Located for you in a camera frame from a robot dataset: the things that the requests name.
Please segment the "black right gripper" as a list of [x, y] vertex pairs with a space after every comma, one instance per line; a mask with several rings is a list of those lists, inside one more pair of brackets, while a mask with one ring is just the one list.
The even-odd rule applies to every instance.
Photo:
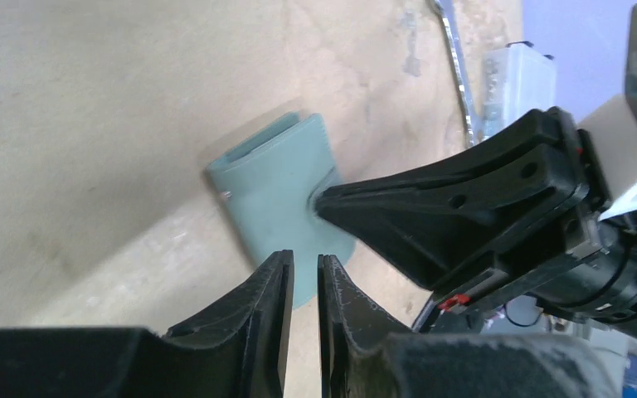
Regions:
[[[583, 202], [589, 187], [578, 134], [591, 182]], [[314, 208], [431, 291], [453, 289], [482, 256], [532, 235], [508, 256], [486, 258], [493, 287], [479, 292], [478, 273], [453, 304], [430, 298], [417, 332], [478, 331], [484, 316], [527, 295], [545, 314], [637, 339], [637, 210], [596, 221], [608, 201], [589, 133], [577, 133], [572, 117], [553, 107], [439, 162], [330, 187]]]

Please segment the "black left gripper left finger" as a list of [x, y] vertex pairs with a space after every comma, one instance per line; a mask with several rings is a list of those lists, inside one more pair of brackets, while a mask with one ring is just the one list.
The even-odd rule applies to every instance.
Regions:
[[280, 397], [291, 251], [158, 335], [142, 327], [0, 328], [0, 397]]

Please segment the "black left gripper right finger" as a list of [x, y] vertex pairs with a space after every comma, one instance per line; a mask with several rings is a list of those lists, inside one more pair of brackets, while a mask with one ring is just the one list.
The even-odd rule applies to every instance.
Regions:
[[590, 346], [554, 334], [411, 331], [351, 280], [338, 258], [318, 258], [325, 397], [616, 397]]

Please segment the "teal card holder wallet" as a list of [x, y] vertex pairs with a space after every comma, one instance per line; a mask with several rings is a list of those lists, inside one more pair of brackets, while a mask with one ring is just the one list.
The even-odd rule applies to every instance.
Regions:
[[314, 205], [342, 183], [321, 114], [289, 112], [223, 153], [205, 168], [248, 257], [294, 253], [293, 306], [317, 291], [317, 258], [351, 258], [356, 240], [318, 216]]

